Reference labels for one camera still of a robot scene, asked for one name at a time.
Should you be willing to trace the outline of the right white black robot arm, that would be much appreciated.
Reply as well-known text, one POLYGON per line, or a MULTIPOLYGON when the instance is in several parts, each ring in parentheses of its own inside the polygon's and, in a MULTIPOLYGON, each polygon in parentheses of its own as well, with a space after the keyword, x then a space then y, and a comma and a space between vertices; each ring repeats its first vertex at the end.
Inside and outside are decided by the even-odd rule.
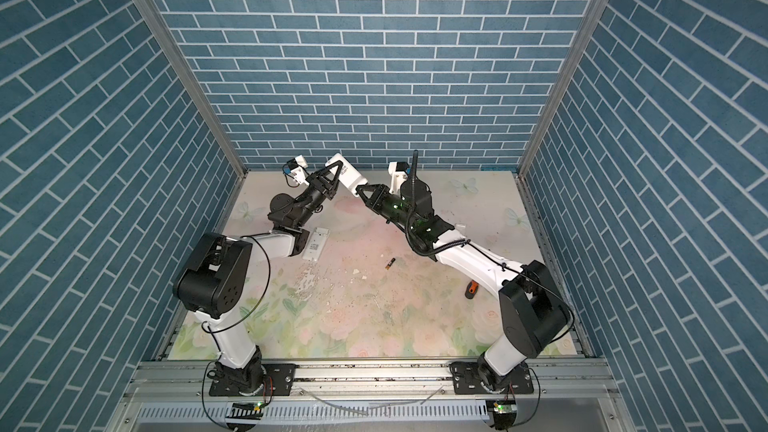
POLYGON ((364 205, 404 233, 411 250, 451 267, 494 294, 501 313, 501 336, 478 358, 478 373, 491 389, 528 359, 559 339, 573 319, 550 271, 539 261, 508 260, 467 238, 432 207, 431 190, 418 178, 400 193, 385 184, 353 188, 364 205))

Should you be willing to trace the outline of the aluminium front rail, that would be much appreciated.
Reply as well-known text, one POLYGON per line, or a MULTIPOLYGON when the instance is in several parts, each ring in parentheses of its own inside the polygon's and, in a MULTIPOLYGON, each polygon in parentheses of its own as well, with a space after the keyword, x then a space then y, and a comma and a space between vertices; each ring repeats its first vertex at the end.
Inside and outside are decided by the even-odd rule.
POLYGON ((602 359, 580 356, 526 362, 532 394, 456 395, 448 370, 458 358, 435 359, 286 359, 297 369, 288 396, 212 397, 202 361, 142 363, 108 423, 111 431, 629 431, 633 424, 613 375, 602 359), (514 400, 516 415, 494 415, 491 400, 514 400), (385 405, 483 401, 487 421, 358 422, 305 425, 246 425, 137 422, 145 405, 156 403, 214 404, 318 401, 333 407, 351 402, 385 405))

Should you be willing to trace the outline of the orange black screwdriver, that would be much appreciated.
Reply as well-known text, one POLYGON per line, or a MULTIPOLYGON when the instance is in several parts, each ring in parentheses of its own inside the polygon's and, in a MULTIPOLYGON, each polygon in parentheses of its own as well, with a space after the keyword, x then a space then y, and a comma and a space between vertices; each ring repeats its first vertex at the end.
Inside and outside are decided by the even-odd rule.
POLYGON ((465 289, 465 297, 468 300, 472 300, 479 290, 479 283, 476 281, 470 281, 465 289))

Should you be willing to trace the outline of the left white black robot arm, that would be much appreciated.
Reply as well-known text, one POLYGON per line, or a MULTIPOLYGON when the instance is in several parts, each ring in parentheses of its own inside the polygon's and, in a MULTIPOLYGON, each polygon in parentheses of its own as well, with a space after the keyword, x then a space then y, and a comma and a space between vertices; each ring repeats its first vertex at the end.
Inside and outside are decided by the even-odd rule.
POLYGON ((242 237, 206 232, 193 248, 173 293, 213 338, 219 351, 217 362, 226 369, 244 370, 257 356, 239 305, 249 267, 303 253, 310 239, 304 225, 335 197, 343 168, 337 159, 307 174, 297 164, 289 176, 306 189, 296 197, 285 193, 273 197, 268 213, 271 231, 242 237))

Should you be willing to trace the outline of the circuit board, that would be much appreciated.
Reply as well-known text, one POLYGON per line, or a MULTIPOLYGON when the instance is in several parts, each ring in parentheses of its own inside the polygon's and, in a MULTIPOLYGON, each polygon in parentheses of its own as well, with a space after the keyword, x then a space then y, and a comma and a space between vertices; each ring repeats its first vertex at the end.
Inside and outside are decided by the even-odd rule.
POLYGON ((516 415, 518 412, 516 402, 509 399, 491 400, 488 408, 494 415, 516 415))
POLYGON ((235 420, 261 420, 264 416, 265 405, 262 402, 238 402, 231 405, 225 417, 228 422, 235 420))

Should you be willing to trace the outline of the right circuit board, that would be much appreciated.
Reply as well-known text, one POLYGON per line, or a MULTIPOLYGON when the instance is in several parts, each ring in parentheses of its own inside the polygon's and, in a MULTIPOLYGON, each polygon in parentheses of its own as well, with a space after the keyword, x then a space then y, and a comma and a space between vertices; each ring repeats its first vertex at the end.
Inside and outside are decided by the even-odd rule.
POLYGON ((488 408, 494 415, 516 415, 518 412, 516 402, 509 399, 491 400, 488 408))

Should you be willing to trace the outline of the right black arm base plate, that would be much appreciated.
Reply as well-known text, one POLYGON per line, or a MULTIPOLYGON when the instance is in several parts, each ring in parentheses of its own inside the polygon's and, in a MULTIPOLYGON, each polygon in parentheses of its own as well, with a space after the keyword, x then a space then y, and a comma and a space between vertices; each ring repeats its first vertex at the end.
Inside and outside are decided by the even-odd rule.
POLYGON ((456 395, 532 394, 532 374, 521 363, 506 375, 499 375, 483 361, 451 362, 448 370, 456 395))

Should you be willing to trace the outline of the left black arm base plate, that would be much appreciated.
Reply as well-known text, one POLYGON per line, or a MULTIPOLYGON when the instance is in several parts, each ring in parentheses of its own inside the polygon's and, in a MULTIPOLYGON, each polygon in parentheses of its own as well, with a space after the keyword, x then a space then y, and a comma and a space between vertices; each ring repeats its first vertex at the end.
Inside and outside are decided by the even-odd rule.
POLYGON ((244 369, 231 369, 216 362, 206 373, 211 381, 212 397, 288 396, 295 378, 296 365, 258 362, 244 369))

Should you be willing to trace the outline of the left circuit board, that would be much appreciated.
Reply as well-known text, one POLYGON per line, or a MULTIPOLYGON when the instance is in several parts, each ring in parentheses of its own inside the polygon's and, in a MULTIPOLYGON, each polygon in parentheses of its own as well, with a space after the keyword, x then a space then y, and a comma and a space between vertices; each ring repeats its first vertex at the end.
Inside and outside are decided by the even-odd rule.
POLYGON ((228 422, 235 420, 261 420, 264 416, 265 405, 262 402, 238 402, 231 405, 225 417, 228 422))

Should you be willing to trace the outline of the white remote with display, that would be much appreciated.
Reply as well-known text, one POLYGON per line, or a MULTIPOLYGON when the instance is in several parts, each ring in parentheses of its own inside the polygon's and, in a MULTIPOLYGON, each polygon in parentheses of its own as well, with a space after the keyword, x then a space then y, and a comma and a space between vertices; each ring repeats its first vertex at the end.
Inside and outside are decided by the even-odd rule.
POLYGON ((367 185, 367 178, 359 172, 341 153, 337 153, 327 160, 326 166, 332 166, 336 162, 340 162, 339 181, 345 188, 354 196, 358 197, 357 187, 361 185, 367 185))

